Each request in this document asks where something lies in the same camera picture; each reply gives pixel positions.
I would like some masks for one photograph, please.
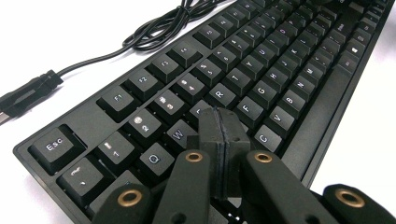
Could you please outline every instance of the usb cable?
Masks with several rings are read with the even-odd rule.
[[[174,38],[191,21],[196,21],[209,14],[220,3],[230,0],[182,0],[180,6],[163,16],[140,26],[122,43],[122,48],[110,54],[89,59],[66,67],[55,73],[49,70],[40,77],[35,77],[15,91],[0,97],[0,125],[12,118],[22,116],[28,109],[42,102],[64,81],[62,76],[82,66],[99,63],[118,55],[128,49],[148,51],[159,49]]]

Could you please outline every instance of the keyboard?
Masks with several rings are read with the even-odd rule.
[[[219,106],[309,186],[392,4],[235,2],[14,153],[73,221],[90,223],[116,187],[162,186],[199,111]],[[237,205],[213,201],[211,215],[233,221]]]

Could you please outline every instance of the usb plug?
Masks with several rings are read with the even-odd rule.
[[[62,79],[52,70],[0,98],[0,125],[8,119],[21,116],[41,98],[49,95]]]

